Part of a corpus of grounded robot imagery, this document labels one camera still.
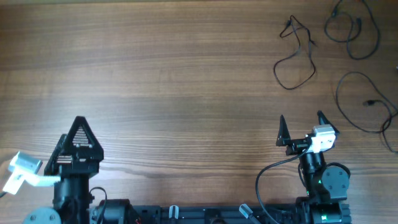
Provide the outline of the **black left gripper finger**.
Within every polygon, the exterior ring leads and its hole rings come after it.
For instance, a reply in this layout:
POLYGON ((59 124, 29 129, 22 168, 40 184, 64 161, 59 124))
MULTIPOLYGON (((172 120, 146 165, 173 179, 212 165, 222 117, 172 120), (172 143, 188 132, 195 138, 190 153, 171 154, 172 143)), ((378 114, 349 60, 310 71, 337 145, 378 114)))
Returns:
POLYGON ((65 142, 65 139, 67 137, 67 134, 62 134, 60 136, 60 139, 58 140, 57 145, 55 146, 55 149, 50 156, 50 159, 45 166, 44 169, 44 175, 60 175, 60 165, 57 164, 57 159, 58 156, 60 155, 61 151, 63 150, 63 145, 65 142))
POLYGON ((77 116, 73 121, 62 144, 62 155, 70 155, 74 159, 103 160, 103 148, 84 116, 77 116))

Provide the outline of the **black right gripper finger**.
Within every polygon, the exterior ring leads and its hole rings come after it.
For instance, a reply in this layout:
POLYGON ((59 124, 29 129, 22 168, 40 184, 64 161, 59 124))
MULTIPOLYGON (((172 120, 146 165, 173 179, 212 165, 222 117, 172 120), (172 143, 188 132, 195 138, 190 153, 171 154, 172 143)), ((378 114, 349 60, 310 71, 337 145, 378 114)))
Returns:
POLYGON ((330 125, 333 128, 335 134, 340 133, 340 131, 326 118, 326 116, 324 115, 324 113, 321 110, 319 110, 317 112, 317 116, 318 116, 318 122, 320 125, 330 125))
POLYGON ((279 123, 279 132, 277 135, 276 146, 289 146, 292 144, 292 140, 290 138, 290 133, 284 118, 284 115, 280 116, 280 123, 279 123))

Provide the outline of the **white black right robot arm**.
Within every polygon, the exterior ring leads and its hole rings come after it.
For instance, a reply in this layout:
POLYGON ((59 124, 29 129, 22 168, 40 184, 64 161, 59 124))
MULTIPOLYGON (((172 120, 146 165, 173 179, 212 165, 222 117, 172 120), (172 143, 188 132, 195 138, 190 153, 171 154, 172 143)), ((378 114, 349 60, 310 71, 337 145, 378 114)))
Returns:
POLYGON ((334 148, 338 129, 317 112, 319 125, 301 139, 292 139, 283 116, 280 117, 276 145, 285 146, 288 156, 299 156, 300 178, 306 197, 296 199, 294 223, 351 223, 347 190, 351 172, 343 164, 326 163, 323 153, 334 148))

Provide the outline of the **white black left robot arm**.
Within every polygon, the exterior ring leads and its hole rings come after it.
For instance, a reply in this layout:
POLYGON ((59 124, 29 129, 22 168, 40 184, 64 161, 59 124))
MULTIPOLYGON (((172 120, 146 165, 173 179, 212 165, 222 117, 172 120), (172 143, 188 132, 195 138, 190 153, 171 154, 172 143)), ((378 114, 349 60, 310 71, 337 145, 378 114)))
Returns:
POLYGON ((61 135, 38 185, 53 185, 53 207, 40 207, 24 223, 89 223, 92 196, 89 179, 100 169, 103 148, 87 120, 77 116, 68 133, 61 135))

